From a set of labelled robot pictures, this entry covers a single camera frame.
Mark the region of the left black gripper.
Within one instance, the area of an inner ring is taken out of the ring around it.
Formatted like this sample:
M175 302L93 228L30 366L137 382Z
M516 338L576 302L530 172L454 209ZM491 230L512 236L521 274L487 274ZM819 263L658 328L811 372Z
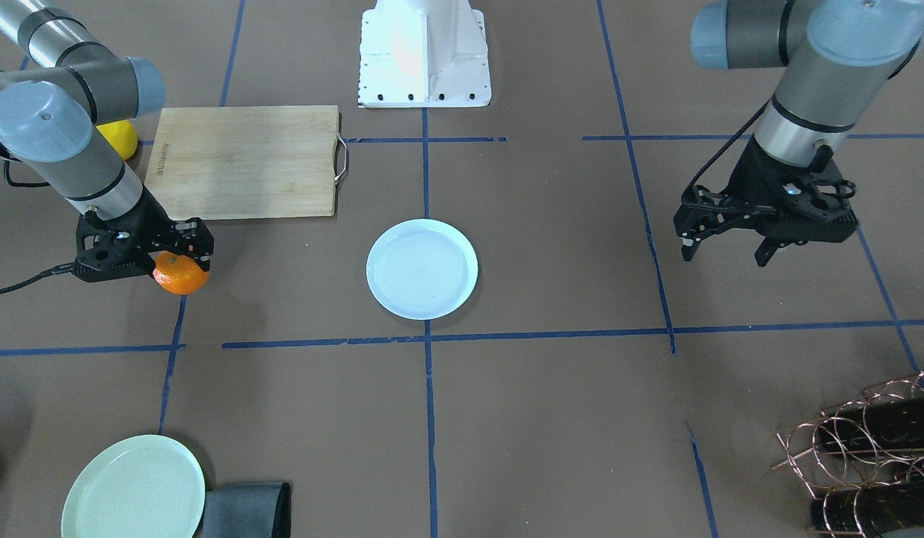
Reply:
M801 167L777 160L750 139L721 190L699 184L737 140L723 144L682 191L673 224L684 262L694 259L706 238L729 229L752 229L763 237L754 252L759 267L783 246L840 243L856 233L859 220L851 202L857 188L836 166L828 143L816 143Z

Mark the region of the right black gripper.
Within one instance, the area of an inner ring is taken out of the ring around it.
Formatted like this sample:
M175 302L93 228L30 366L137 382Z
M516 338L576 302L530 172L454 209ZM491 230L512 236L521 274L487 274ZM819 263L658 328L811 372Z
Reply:
M77 221L76 241L73 275L83 282L152 276L153 255L164 251L212 269L214 236L206 222L171 219L147 188L121 217L104 220L99 211L87 211Z

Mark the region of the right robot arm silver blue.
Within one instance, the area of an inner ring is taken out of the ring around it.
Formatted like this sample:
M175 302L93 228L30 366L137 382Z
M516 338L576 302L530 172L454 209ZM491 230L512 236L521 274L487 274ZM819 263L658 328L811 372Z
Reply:
M100 132L161 111L160 71L118 57L52 1L0 1L0 31L36 64L0 70L0 158L40 177L79 213L76 255L33 276L84 282L158 275L158 260L187 259L208 275L214 238L200 218L179 222Z

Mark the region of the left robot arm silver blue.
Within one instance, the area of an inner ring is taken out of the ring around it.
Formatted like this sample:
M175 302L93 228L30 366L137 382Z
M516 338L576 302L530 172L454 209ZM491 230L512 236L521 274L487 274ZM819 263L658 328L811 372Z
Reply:
M763 267L777 251L841 243L858 229L857 188L834 154L881 88L924 48L924 1L716 1L692 21L692 58L708 70L782 68L745 129L727 185L682 191L675 212L681 255L730 229L762 238Z

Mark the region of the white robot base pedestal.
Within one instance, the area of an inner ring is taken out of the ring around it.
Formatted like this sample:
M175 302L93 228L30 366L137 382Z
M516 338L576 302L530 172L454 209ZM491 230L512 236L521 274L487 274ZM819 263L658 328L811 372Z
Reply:
M488 34L469 1L378 1L360 20L357 105L486 107Z

